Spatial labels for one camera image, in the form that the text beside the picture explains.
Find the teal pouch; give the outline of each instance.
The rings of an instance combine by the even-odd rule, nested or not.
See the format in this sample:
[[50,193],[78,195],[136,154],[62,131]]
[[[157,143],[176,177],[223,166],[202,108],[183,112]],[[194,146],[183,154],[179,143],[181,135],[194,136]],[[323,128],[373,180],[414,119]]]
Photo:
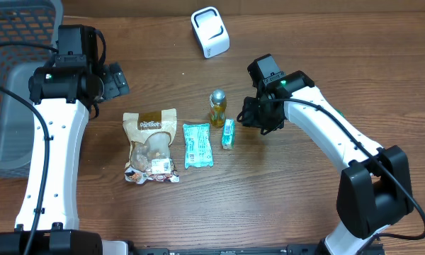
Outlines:
[[183,125],[186,141],[184,167],[214,166],[213,152],[210,144],[210,125]]

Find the plastic basket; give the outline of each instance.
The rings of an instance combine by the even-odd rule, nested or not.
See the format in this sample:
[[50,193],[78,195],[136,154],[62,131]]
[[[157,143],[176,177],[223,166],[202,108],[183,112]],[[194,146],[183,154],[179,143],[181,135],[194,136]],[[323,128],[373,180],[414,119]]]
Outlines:
[[[26,41],[55,46],[62,23],[60,0],[0,1],[0,43]],[[30,102],[28,79],[50,52],[0,47],[0,85]],[[0,92],[0,177],[27,177],[33,149],[33,113]]]

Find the bottle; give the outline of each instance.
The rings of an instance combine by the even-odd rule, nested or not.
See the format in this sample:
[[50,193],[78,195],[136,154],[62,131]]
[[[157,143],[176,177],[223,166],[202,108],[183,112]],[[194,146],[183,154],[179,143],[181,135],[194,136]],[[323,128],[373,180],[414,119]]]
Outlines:
[[210,121],[211,125],[217,128],[223,127],[225,123],[225,109],[227,98],[222,89],[216,89],[210,96]]

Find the plastic bag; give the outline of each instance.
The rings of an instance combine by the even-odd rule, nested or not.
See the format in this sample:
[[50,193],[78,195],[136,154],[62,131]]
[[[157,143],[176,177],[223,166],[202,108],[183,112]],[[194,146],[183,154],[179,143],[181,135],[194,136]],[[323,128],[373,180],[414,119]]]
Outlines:
[[186,141],[186,156],[184,167],[214,166],[213,153],[210,144],[210,125],[183,125]]
[[170,158],[169,145],[176,134],[176,110],[153,113],[125,113],[123,127],[130,142],[126,181],[179,182]]

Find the wooden table surface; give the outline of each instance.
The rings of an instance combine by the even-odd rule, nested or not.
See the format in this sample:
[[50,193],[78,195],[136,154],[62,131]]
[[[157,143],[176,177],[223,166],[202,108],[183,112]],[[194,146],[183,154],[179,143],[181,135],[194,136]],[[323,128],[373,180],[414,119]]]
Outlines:
[[[214,167],[183,168],[185,122],[208,121],[208,96],[226,91],[236,118],[254,96],[247,66],[271,53],[287,73],[302,70],[361,132],[409,157],[414,197],[425,210],[425,13],[227,16],[231,48],[203,59],[190,18],[71,18],[106,37],[107,62],[119,62],[131,94],[102,103],[81,148],[77,208],[81,230],[138,247],[270,247],[317,243],[339,222],[339,175],[298,127],[261,136],[237,126],[233,150],[211,130]],[[171,146],[181,182],[124,181],[129,143],[125,112],[176,108]],[[11,231],[25,179],[0,179],[0,232]],[[417,213],[391,232],[418,234]],[[382,240],[388,254],[425,254],[425,240]]]

